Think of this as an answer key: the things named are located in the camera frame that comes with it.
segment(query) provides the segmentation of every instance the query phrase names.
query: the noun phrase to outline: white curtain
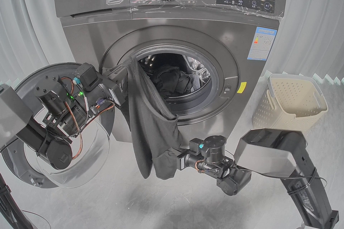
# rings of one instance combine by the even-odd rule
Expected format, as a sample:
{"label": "white curtain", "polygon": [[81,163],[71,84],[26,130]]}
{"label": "white curtain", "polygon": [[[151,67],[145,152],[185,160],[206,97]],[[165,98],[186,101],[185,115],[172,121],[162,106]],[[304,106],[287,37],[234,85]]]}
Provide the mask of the white curtain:
{"label": "white curtain", "polygon": [[[271,72],[344,77],[344,0],[287,0]],[[0,81],[22,80],[45,65],[74,61],[54,0],[0,0]]]}

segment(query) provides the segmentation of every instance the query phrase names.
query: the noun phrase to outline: energy label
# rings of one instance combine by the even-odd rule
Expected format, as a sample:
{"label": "energy label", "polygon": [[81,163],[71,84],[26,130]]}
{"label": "energy label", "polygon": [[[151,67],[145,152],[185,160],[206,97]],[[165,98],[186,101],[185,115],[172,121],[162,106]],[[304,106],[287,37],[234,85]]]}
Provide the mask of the energy label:
{"label": "energy label", "polygon": [[276,34],[276,29],[257,27],[247,59],[266,60]]}

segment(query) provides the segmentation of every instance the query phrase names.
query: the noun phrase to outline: qr code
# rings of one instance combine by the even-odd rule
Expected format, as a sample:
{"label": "qr code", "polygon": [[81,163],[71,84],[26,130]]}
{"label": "qr code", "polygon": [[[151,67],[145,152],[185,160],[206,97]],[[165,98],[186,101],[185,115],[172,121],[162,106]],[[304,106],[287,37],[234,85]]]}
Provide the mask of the qr code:
{"label": "qr code", "polygon": [[270,46],[273,43],[273,36],[266,36],[263,45],[268,45]]}

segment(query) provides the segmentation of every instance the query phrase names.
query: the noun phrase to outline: blue connector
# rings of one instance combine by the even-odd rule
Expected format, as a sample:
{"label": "blue connector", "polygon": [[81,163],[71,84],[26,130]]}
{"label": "blue connector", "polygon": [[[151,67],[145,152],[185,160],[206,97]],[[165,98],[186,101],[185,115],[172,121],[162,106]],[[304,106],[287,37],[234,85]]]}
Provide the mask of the blue connector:
{"label": "blue connector", "polygon": [[74,79],[73,79],[75,82],[76,82],[76,84],[78,84],[78,85],[80,85],[81,84],[81,81],[80,81],[80,79],[79,78],[77,78],[77,77],[74,77]]}

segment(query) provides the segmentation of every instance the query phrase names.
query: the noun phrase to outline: yellow warning sticker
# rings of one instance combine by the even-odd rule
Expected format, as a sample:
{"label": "yellow warning sticker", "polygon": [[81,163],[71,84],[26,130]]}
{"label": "yellow warning sticker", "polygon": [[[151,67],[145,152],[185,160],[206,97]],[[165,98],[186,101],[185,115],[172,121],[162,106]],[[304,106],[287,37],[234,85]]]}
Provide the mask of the yellow warning sticker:
{"label": "yellow warning sticker", "polygon": [[247,84],[247,82],[241,82],[240,88],[237,91],[238,94],[242,94],[243,93],[244,89],[246,88],[246,84]]}

